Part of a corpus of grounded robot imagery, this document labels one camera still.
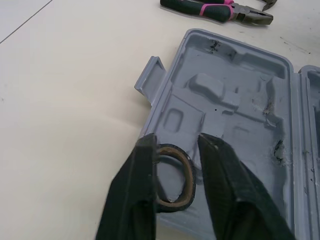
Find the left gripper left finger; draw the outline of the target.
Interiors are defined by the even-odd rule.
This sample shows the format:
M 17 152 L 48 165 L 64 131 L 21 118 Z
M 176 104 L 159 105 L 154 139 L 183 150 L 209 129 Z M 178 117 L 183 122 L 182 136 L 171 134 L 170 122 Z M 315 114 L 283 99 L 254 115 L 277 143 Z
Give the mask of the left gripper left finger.
M 111 181 L 95 238 L 154 240 L 156 238 L 157 137 L 140 138 Z

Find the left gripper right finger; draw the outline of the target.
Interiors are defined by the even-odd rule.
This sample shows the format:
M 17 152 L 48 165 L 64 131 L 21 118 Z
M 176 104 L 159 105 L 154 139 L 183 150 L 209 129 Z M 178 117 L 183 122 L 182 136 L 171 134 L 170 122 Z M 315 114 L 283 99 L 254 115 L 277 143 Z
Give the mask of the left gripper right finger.
M 198 136 L 205 197 L 218 240 L 293 240 L 264 184 L 218 137 Z

